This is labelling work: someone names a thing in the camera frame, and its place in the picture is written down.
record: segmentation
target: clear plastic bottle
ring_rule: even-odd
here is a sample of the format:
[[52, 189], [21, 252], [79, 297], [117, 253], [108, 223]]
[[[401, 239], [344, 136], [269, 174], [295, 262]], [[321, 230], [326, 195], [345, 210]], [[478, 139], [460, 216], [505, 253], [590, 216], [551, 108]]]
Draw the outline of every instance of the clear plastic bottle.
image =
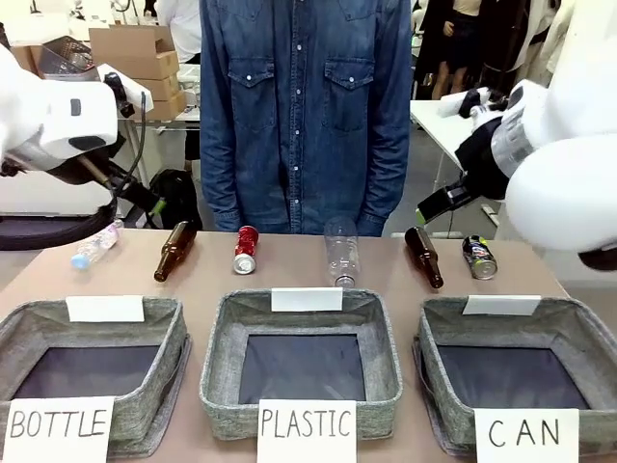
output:
[[356, 224], [347, 217], [336, 217], [326, 224], [324, 238], [331, 284], [354, 287], [360, 276]]
[[122, 220], [115, 220], [113, 224], [80, 241], [77, 245], [77, 254], [70, 260], [71, 265], [79, 270], [89, 268], [118, 242], [119, 229], [123, 226]]

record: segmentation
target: brown glass bottle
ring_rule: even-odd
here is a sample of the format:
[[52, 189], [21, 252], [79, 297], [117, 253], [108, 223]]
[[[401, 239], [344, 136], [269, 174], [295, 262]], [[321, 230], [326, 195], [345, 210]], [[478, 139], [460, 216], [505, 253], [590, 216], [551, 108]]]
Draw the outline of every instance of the brown glass bottle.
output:
[[195, 241], [197, 230], [191, 226], [190, 222], [179, 222], [167, 238], [161, 249], [161, 261], [154, 272], [154, 280], [165, 282], [170, 273], [180, 265], [184, 258], [189, 254], [191, 246]]
[[414, 264], [424, 274], [431, 287], [439, 289], [443, 286], [443, 278], [437, 265], [439, 257], [431, 239], [424, 229], [413, 227], [405, 233], [405, 242]]

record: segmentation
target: cardboard box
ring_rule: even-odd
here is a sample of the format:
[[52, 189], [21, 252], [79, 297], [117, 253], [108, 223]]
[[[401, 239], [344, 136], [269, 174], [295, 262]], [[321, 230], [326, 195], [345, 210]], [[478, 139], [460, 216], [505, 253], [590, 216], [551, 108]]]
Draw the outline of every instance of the cardboard box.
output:
[[133, 79], [163, 80], [180, 70], [169, 27], [111, 26], [91, 29], [94, 63]]
[[168, 100], [180, 91], [180, 84], [177, 81], [176, 74], [170, 75], [163, 80], [135, 79], [135, 82], [150, 90], [154, 101]]
[[[154, 109], [146, 113], [147, 121], [173, 121], [178, 114], [186, 109], [186, 97], [184, 92], [178, 92], [167, 101], [154, 101]], [[134, 121], [140, 121], [142, 115], [138, 108], [131, 116]]]

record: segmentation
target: beige table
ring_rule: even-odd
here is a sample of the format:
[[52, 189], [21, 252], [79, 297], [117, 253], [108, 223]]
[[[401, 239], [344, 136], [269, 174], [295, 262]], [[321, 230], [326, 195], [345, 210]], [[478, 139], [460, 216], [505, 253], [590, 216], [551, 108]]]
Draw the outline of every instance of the beige table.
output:
[[[0, 314], [19, 303], [68, 295], [144, 294], [182, 300], [194, 346], [167, 435], [148, 462], [235, 463], [255, 462], [254, 440], [218, 442], [198, 398], [201, 366], [210, 327], [220, 297], [238, 288], [271, 286], [323, 286], [326, 268], [323, 238], [318, 236], [263, 235], [258, 247], [257, 271], [236, 276], [231, 271], [235, 236], [200, 233], [193, 252], [170, 280], [159, 285], [152, 279], [167, 231], [123, 231], [121, 243], [92, 272], [72, 271], [74, 246], [43, 252], [1, 294]], [[458, 241], [436, 241], [445, 286], [440, 294], [542, 294], [561, 296], [564, 291], [547, 267], [526, 245], [492, 243], [499, 262], [496, 278], [473, 280], [463, 261]], [[439, 449], [433, 438], [416, 384], [411, 343], [416, 333], [419, 303], [431, 291], [413, 270], [402, 240], [363, 238], [360, 242], [362, 278], [359, 286], [385, 298], [397, 342], [405, 391], [398, 404], [394, 437], [360, 442], [359, 461], [375, 463], [440, 463], [455, 461]], [[610, 319], [617, 327], [617, 313]], [[617, 462], [617, 457], [594, 461]]]

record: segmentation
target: drink can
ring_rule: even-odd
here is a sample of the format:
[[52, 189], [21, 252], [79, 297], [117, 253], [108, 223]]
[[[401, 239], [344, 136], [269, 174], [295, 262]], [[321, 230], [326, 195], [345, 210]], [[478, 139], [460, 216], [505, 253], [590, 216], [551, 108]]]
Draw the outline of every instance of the drink can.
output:
[[238, 275], [248, 275], [256, 268], [255, 248], [259, 232], [255, 227], [245, 226], [238, 231], [238, 244], [235, 246], [233, 270]]
[[486, 239], [472, 235], [463, 240], [463, 256], [476, 280], [491, 280], [497, 273], [497, 262]]

